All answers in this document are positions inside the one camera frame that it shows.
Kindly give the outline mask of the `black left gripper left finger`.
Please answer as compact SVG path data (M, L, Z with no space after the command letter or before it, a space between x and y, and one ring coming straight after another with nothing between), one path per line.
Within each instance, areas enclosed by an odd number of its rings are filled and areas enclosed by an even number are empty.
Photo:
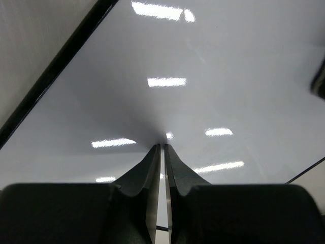
M154 243L160 145L117 180L12 184L1 191L1 243Z

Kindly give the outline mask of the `white whiteboard black frame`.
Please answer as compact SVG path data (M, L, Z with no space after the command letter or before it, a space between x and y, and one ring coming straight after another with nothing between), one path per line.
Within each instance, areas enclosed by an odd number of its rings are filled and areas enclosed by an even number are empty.
M110 182L156 143L324 209L324 1L118 1L1 149L1 186Z

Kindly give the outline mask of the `red whiteboard eraser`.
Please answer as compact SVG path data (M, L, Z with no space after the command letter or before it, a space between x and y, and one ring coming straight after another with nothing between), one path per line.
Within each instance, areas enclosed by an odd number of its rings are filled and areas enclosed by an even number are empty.
M323 60L319 70L317 71L310 85L310 91L314 95L320 97L323 100L325 99L324 81L325 81L325 62Z

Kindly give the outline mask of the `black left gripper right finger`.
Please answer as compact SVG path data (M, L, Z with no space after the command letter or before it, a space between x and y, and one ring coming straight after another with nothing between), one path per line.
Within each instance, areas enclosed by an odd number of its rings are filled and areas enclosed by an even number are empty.
M301 186L214 185L165 149L170 243L324 243L324 223Z

